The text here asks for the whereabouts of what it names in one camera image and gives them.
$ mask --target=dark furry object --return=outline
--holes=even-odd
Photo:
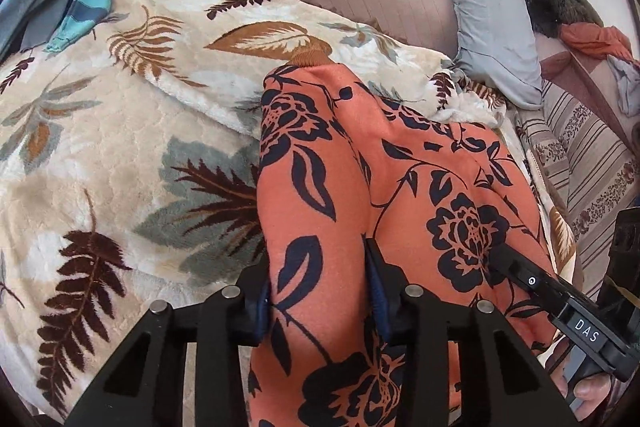
[[[556,38],[561,24],[575,22],[599,23],[586,0],[525,0],[533,31]]]

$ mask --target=beige leaf print blanket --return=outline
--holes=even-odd
[[[265,251],[262,80],[312,48],[432,120],[508,121],[445,55],[297,0],[113,0],[0,67],[0,365],[27,402],[61,420],[151,301],[200,302]]]

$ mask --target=silver screw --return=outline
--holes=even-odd
[[[222,288],[222,296],[225,299],[235,299],[241,294],[240,288],[235,285]]]
[[[404,293],[406,293],[410,297],[417,298],[422,297],[424,290],[422,289],[422,286],[418,286],[417,284],[410,284],[404,289]]]
[[[478,301],[476,307],[478,307],[479,312],[487,314],[492,313],[495,310],[494,303],[489,301]]]
[[[151,303],[151,306],[149,306],[149,309],[151,310],[151,312],[155,315],[159,315],[161,314],[165,309],[167,309],[168,304],[166,303],[166,301],[163,301],[162,299],[158,299],[156,301],[153,301]]]

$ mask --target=gray pillow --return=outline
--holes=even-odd
[[[536,39],[524,0],[453,0],[458,17],[456,65],[497,87],[523,109],[542,107]]]

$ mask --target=orange cloth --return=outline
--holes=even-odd
[[[252,353],[252,425],[392,426],[404,350],[375,332],[363,238],[445,301],[494,302],[536,353],[556,328],[486,256],[506,242],[552,265],[536,200],[493,131],[427,120],[311,59],[264,81],[257,204],[272,325]],[[454,344],[449,367],[455,408]]]
[[[620,60],[635,62],[628,37],[615,26],[601,28],[590,22],[560,26],[560,39],[570,48],[600,60],[613,55]]]

